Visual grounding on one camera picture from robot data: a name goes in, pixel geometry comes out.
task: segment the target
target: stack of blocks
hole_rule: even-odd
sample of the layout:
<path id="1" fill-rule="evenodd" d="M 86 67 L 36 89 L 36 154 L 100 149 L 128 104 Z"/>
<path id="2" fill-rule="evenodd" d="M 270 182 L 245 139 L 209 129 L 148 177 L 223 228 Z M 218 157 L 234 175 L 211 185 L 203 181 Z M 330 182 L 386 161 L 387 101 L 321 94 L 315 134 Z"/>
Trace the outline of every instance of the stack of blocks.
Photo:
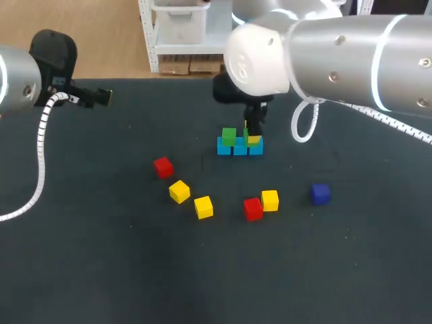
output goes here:
<path id="1" fill-rule="evenodd" d="M 259 198 L 246 199 L 243 202 L 243 211 L 248 221 L 257 221 L 263 218 L 264 212 L 278 211 L 279 197 L 276 190 L 266 190 Z"/>
<path id="2" fill-rule="evenodd" d="M 174 174 L 174 168 L 172 163 L 167 157 L 161 157 L 153 162 L 155 171 L 159 176 L 159 179 L 167 179 Z M 169 188 L 169 195 L 178 204 L 182 204 L 188 198 L 190 198 L 190 188 L 181 180 L 178 180 L 175 184 Z M 204 219 L 213 216 L 213 205 L 209 196 L 198 198 L 194 200 L 195 211 L 198 219 Z"/>
<path id="3" fill-rule="evenodd" d="M 218 155 L 262 155 L 264 152 L 264 142 L 262 136 L 249 136 L 245 128 L 243 137 L 236 137 L 237 129 L 222 129 L 222 137 L 217 138 Z"/>

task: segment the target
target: dark blue surface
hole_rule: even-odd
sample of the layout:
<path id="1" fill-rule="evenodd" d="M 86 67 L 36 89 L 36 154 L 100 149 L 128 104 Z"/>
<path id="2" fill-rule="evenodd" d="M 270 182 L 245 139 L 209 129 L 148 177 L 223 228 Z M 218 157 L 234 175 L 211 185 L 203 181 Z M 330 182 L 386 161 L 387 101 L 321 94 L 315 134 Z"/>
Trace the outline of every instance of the dark blue surface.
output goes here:
<path id="1" fill-rule="evenodd" d="M 77 83 L 112 88 L 112 106 L 51 113 L 45 190 L 0 223 L 1 324 L 432 322 L 429 145 L 331 103 L 299 144 L 289 94 L 269 105 L 263 156 L 218 157 L 244 107 L 215 103 L 210 80 Z M 0 119 L 0 213 L 33 195 L 41 112 Z M 173 179 L 155 174 L 163 156 Z M 177 178 L 192 195 L 181 205 Z M 331 186 L 327 206 L 312 184 Z M 269 189 L 279 211 L 248 223 L 243 200 Z M 193 200 L 207 195 L 202 222 Z"/>

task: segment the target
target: blue cube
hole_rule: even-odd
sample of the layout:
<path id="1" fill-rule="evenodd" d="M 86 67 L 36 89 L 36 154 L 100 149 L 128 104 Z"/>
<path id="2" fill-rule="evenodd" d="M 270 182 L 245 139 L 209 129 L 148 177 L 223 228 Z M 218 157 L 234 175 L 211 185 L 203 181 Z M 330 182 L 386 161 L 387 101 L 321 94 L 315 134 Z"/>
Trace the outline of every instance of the blue cube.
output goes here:
<path id="1" fill-rule="evenodd" d="M 328 204 L 330 201 L 330 187 L 327 184 L 313 184 L 310 198 L 315 206 Z"/>
<path id="2" fill-rule="evenodd" d="M 222 145 L 222 137 L 217 138 L 217 154 L 231 155 L 231 147 Z"/>
<path id="3" fill-rule="evenodd" d="M 248 147 L 243 137 L 236 137 L 236 145 L 234 146 L 234 155 L 247 155 Z"/>
<path id="4" fill-rule="evenodd" d="M 258 145 L 251 146 L 249 148 L 249 155 L 263 155 L 264 153 L 264 142 L 263 137 L 259 139 Z"/>

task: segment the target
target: robotic arm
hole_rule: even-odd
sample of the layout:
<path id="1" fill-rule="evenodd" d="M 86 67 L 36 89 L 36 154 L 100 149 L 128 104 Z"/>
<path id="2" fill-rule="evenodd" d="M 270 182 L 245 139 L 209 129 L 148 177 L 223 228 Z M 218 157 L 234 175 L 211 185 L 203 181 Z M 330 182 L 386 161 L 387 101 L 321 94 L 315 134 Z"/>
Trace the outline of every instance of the robotic arm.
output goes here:
<path id="1" fill-rule="evenodd" d="M 292 86 L 304 101 L 300 111 L 313 104 L 316 117 L 324 101 L 432 114 L 430 16 L 342 17 L 326 0 L 306 1 L 309 12 L 299 10 L 301 1 L 288 2 L 232 32 L 227 75 L 214 83 L 218 101 L 227 92 L 221 84 L 243 103 L 265 102 Z"/>
<path id="2" fill-rule="evenodd" d="M 34 206 L 45 183 L 45 131 L 54 106 L 70 101 L 86 108 L 95 103 L 108 105 L 112 92 L 78 88 L 72 81 L 77 49 L 67 35 L 52 30 L 36 34 L 30 52 L 0 46 L 0 114 L 18 109 L 42 106 L 36 141 L 38 182 L 32 198 L 21 208 L 0 215 L 6 221 L 22 215 Z"/>

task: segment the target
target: block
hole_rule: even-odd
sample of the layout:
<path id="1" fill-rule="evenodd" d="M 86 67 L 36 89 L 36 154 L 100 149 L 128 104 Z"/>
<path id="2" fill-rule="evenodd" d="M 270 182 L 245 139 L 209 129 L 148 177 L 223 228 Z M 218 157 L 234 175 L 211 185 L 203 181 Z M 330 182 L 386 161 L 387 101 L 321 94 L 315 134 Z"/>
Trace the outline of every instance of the block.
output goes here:
<path id="1" fill-rule="evenodd" d="M 261 204 L 264 211 L 277 211 L 279 209 L 279 196 L 277 190 L 266 190 L 261 193 Z"/>
<path id="2" fill-rule="evenodd" d="M 195 199 L 194 204 L 198 219 L 204 219 L 213 216 L 213 205 L 211 204 L 209 196 Z"/>
<path id="3" fill-rule="evenodd" d="M 237 137 L 236 138 L 236 145 L 234 147 L 234 155 L 247 155 L 248 154 L 248 147 L 246 146 L 246 143 L 244 142 L 243 137 Z"/>
<path id="4" fill-rule="evenodd" d="M 178 204 L 181 204 L 190 197 L 189 187 L 181 180 L 169 187 L 169 195 Z"/>
<path id="5" fill-rule="evenodd" d="M 313 184 L 310 199 L 316 206 L 326 205 L 330 201 L 330 187 L 327 184 Z"/>
<path id="6" fill-rule="evenodd" d="M 235 146 L 236 145 L 237 129 L 223 128 L 222 129 L 222 145 Z"/>
<path id="7" fill-rule="evenodd" d="M 217 154 L 218 155 L 231 155 L 231 147 L 222 145 L 222 137 L 217 138 Z"/>
<path id="8" fill-rule="evenodd" d="M 263 154 L 264 154 L 264 142 L 263 142 L 263 137 L 261 137 L 258 145 L 251 146 L 249 148 L 249 155 L 263 155 Z"/>
<path id="9" fill-rule="evenodd" d="M 243 211 L 248 221 L 257 221 L 263 218 L 263 206 L 259 198 L 246 199 L 243 202 Z"/>
<path id="10" fill-rule="evenodd" d="M 247 147 L 257 146 L 261 136 L 249 136 L 248 129 L 243 129 L 243 138 Z"/>
<path id="11" fill-rule="evenodd" d="M 251 146 L 258 145 L 261 136 L 248 136 L 248 144 Z"/>
<path id="12" fill-rule="evenodd" d="M 166 157 L 161 157 L 153 162 L 155 170 L 160 179 L 169 178 L 174 174 L 174 168 L 169 159 Z"/>

